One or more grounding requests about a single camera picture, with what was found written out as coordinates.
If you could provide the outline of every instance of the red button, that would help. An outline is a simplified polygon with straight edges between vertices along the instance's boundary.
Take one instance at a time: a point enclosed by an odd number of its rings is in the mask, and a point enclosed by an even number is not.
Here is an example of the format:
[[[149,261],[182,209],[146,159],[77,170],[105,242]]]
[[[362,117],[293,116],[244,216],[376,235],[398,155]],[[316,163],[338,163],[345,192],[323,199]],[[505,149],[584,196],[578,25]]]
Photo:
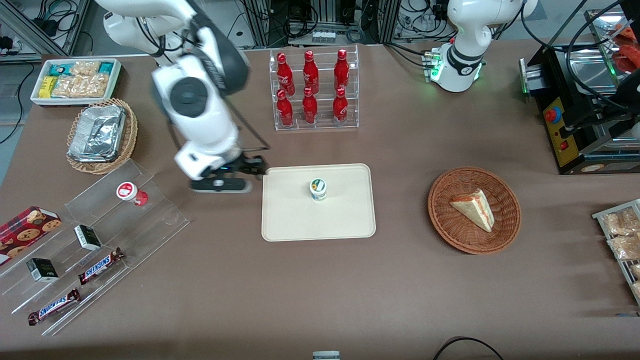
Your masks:
[[[547,112],[545,113],[545,120],[552,122],[554,121],[558,116],[558,112],[554,109],[549,109],[547,110]]]

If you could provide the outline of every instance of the yellow panel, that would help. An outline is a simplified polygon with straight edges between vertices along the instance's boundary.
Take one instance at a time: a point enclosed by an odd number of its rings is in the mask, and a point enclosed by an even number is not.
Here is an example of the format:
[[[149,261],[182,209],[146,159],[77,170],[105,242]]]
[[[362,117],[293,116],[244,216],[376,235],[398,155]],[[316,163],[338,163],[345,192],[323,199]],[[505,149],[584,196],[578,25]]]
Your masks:
[[[562,102],[560,101],[560,98],[557,98],[554,102],[551,103],[551,105],[549,105],[542,112],[543,117],[544,117],[544,114],[547,112],[547,110],[555,108],[556,106],[560,108],[560,110],[564,113]],[[569,162],[571,162],[575,158],[577,158],[579,155],[579,152],[578,152],[578,147],[575,144],[575,140],[573,139],[573,135],[569,136],[566,139],[563,139],[560,137],[560,134],[559,134],[560,128],[564,127],[564,118],[561,117],[560,121],[555,124],[551,124],[549,121],[545,121],[545,124],[547,125],[547,131],[549,132],[549,137],[551,137],[551,143],[554,146],[556,159],[558,160],[558,163],[560,164],[560,166],[563,167],[566,164],[569,164]],[[566,141],[569,146],[565,150],[561,150],[560,144],[564,141]]]

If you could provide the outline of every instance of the small black box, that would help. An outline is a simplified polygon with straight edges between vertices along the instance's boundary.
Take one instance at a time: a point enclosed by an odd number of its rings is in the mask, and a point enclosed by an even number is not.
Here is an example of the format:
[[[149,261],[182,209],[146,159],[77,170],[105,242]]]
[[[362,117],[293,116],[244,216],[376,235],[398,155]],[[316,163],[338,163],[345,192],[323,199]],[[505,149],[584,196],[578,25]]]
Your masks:
[[[91,227],[86,225],[78,225],[74,228],[76,232],[76,238],[80,241],[80,246],[84,249],[90,251],[98,251],[100,250],[100,240],[98,240],[98,236],[95,235],[95,231]]]
[[[27,267],[35,281],[54,282],[58,280],[58,274],[53,268],[51,260],[31,258],[27,261]]]

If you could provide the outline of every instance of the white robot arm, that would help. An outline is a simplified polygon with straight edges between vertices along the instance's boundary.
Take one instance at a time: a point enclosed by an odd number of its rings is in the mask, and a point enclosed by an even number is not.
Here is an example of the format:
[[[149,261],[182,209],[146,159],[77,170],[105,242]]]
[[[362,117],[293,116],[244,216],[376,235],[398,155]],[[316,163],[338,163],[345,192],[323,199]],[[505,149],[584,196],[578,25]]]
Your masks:
[[[522,9],[531,15],[538,0],[450,0],[449,20],[458,27],[453,44],[431,52],[430,80],[450,92],[462,92],[477,79],[484,52],[492,41],[488,25],[511,21]]]
[[[152,91],[170,122],[187,140],[174,158],[191,178],[192,189],[249,192],[251,183],[233,175],[244,172],[259,178],[266,171],[266,164],[260,156],[244,155],[238,127],[224,100],[246,84],[249,66],[244,55],[194,0],[96,1],[109,10],[104,25],[110,36],[121,43],[135,43],[135,47],[156,57],[158,64],[165,65],[153,71]],[[149,39],[143,22],[152,23],[159,37]],[[185,27],[195,46],[180,48],[179,53],[167,56],[167,42],[162,36]]]

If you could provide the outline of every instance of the sandwich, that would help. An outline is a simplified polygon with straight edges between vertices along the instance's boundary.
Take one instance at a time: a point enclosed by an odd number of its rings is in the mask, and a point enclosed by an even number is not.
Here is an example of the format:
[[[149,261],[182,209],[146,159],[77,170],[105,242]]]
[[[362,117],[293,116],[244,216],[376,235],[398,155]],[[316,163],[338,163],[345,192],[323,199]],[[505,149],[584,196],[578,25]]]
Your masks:
[[[491,232],[491,228],[495,223],[493,219],[493,213],[489,202],[486,200],[484,192],[480,189],[474,193],[468,195],[456,196],[449,202],[456,210],[462,215],[465,215],[469,220],[473,221],[475,225],[478,225],[482,230],[487,233]]]

